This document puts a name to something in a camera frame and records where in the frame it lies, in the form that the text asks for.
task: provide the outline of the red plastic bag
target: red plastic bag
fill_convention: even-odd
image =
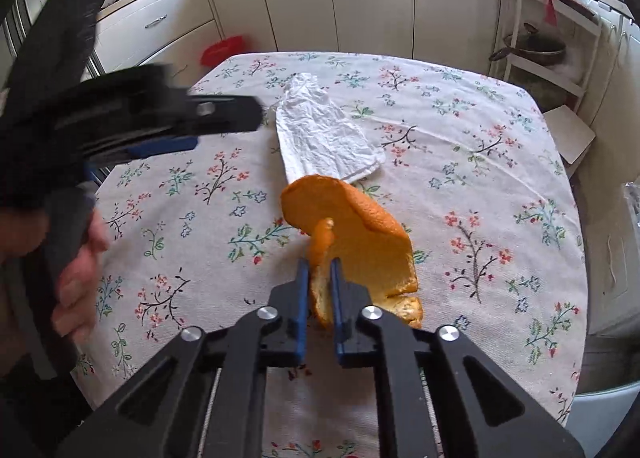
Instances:
[[[235,35],[209,46],[209,48],[202,53],[200,64],[215,68],[231,56],[245,52],[246,44],[244,43],[244,38],[241,35]]]

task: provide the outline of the table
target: table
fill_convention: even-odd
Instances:
[[[386,162],[356,186],[414,246],[425,329],[463,330],[564,423],[580,372],[587,279],[578,211],[553,140],[523,90],[412,60],[344,53],[235,56],[193,92],[257,96],[255,133],[120,166],[98,191],[113,245],[98,325],[74,373],[99,405],[182,326],[230,326],[289,281],[308,238],[282,219],[274,104],[318,77]],[[264,455],[377,456],[370,370],[341,370],[311,323],[306,363],[270,370]]]

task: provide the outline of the white tissue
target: white tissue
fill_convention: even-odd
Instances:
[[[289,183],[307,174],[351,183],[385,161],[382,146],[369,142],[309,73],[297,74],[286,86],[276,128]]]

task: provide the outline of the silver bolt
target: silver bolt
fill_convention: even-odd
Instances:
[[[202,337],[202,330],[197,326],[189,326],[182,329],[182,331],[180,332],[180,337],[182,337],[183,341],[191,343],[193,341],[197,341],[198,339],[200,339],[200,337]]]
[[[438,330],[438,335],[443,341],[452,342],[460,337],[460,332],[455,326],[446,325]]]
[[[258,308],[258,317],[260,319],[270,321],[271,319],[275,319],[277,316],[278,310],[276,310],[273,306],[263,306],[262,308]]]
[[[201,102],[196,107],[196,114],[199,117],[212,115],[216,111],[216,105],[213,102]]]
[[[380,319],[382,317],[382,310],[377,306],[373,306],[372,304],[364,307],[361,313],[363,317],[369,319],[370,321],[375,321],[376,319]]]

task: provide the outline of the pot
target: pot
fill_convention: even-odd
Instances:
[[[492,54],[492,56],[489,57],[489,61],[499,61],[507,57],[510,53],[529,59],[541,66],[559,64],[564,60],[566,45],[562,40],[552,37],[551,35],[541,34],[538,29],[530,23],[525,23],[524,28],[526,29],[526,33],[518,36],[515,48],[509,46],[511,44],[511,37],[513,36],[508,35],[504,38],[505,47]]]

